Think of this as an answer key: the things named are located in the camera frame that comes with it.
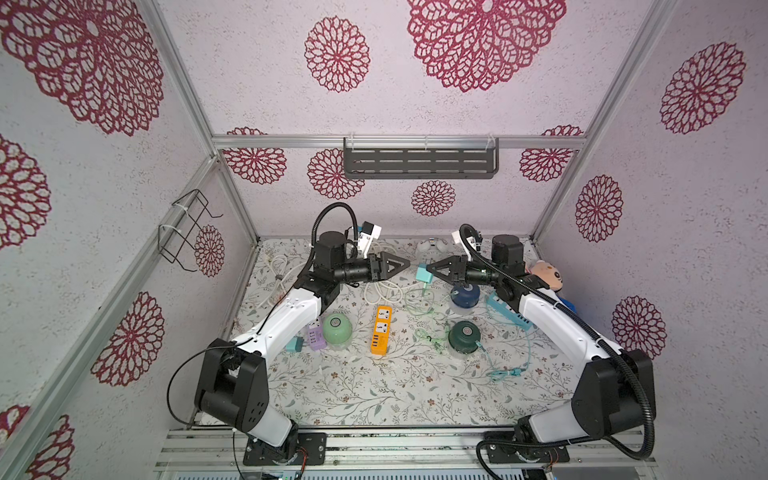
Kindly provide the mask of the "navy blue meat grinder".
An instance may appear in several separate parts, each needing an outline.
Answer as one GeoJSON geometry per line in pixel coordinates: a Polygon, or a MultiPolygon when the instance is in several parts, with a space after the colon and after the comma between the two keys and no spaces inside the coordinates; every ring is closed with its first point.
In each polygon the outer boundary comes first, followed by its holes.
{"type": "Polygon", "coordinates": [[[454,307],[470,310],[480,300],[481,290],[478,285],[455,284],[450,291],[450,299],[454,307]]]}

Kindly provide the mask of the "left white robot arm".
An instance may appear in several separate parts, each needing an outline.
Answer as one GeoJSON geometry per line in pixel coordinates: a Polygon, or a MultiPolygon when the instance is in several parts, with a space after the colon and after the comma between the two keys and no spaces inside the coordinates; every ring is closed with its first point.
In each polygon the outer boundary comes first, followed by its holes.
{"type": "Polygon", "coordinates": [[[342,286],[387,281],[410,267],[404,257],[371,253],[367,242],[366,234],[353,241],[341,232],[321,234],[292,287],[265,320],[233,340],[214,340],[202,352],[195,407],[270,447],[294,447],[298,426],[270,405],[268,367],[293,337],[322,316],[342,286]],[[355,247],[348,250],[352,242],[355,247]]]}

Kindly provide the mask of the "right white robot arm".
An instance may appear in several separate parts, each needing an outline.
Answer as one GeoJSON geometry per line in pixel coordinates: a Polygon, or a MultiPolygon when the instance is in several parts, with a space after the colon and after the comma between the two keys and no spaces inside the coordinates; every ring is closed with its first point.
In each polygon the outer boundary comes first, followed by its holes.
{"type": "Polygon", "coordinates": [[[482,468],[490,468],[493,449],[533,461],[550,457],[560,447],[597,440],[633,460],[649,459],[656,440],[651,358],[608,340],[570,309],[551,283],[528,272],[514,252],[519,243],[515,236],[496,236],[490,258],[480,253],[481,237],[471,225],[461,225],[453,237],[465,251],[460,282],[493,286],[497,296],[544,333],[579,373],[571,399],[518,420],[510,437],[479,441],[475,452],[482,468]]]}

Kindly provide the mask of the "teal plug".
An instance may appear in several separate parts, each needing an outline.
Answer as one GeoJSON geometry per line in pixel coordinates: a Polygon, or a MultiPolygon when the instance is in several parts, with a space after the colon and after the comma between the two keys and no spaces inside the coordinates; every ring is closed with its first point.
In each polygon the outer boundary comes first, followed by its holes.
{"type": "Polygon", "coordinates": [[[415,274],[415,279],[418,282],[422,282],[425,285],[429,285],[429,284],[431,284],[433,282],[433,278],[434,278],[434,276],[427,269],[427,265],[426,264],[420,264],[417,267],[416,274],[415,274]]]}

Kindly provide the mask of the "dark green meat grinder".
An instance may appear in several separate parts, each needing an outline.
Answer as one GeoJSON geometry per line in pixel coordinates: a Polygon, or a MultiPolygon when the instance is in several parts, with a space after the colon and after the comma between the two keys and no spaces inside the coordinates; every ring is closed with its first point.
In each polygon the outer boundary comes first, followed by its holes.
{"type": "Polygon", "coordinates": [[[459,321],[448,331],[448,343],[453,352],[458,355],[471,355],[479,349],[481,332],[476,324],[470,321],[459,321]]]}

